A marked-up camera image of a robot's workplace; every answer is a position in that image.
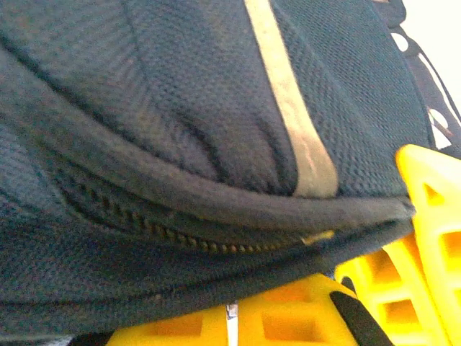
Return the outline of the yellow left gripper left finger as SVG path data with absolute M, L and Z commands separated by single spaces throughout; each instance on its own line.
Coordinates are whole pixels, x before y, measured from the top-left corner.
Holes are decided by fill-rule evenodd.
M 228 346 L 225 308 L 118 329 L 106 346 Z

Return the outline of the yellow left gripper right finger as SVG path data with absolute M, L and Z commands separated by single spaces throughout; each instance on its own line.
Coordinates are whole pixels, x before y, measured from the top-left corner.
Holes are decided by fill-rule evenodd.
M 238 302 L 238 346 L 393 346 L 354 291 L 324 275 Z

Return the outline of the navy blue backpack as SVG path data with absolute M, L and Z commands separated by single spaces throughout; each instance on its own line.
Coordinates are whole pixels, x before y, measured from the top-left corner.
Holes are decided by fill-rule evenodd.
M 0 346 L 103 345 L 407 235 L 461 114 L 402 0 L 0 0 Z

